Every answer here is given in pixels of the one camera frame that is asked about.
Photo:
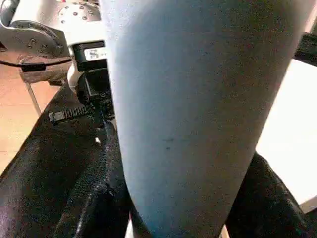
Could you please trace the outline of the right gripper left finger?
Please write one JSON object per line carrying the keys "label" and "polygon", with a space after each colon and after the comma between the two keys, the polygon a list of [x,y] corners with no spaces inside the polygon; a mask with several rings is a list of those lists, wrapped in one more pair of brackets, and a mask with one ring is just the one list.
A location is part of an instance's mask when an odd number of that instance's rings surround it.
{"label": "right gripper left finger", "polygon": [[111,136],[73,188],[54,238],[123,238],[131,200],[118,136]]}

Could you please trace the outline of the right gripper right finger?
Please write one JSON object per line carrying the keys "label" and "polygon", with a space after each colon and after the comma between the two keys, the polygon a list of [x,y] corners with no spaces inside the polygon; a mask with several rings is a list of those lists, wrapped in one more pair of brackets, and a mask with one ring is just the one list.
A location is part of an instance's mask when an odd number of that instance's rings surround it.
{"label": "right gripper right finger", "polygon": [[308,238],[310,222],[258,153],[252,157],[225,222],[231,238]]}

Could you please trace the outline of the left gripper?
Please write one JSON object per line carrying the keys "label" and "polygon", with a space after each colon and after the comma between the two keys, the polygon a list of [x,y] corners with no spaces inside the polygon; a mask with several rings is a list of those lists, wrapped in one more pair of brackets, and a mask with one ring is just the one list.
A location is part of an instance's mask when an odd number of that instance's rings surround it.
{"label": "left gripper", "polygon": [[88,116],[97,129],[112,129],[114,110],[104,42],[79,43],[70,48],[75,65],[74,72],[68,74],[68,85],[81,105],[50,112],[51,124]]}

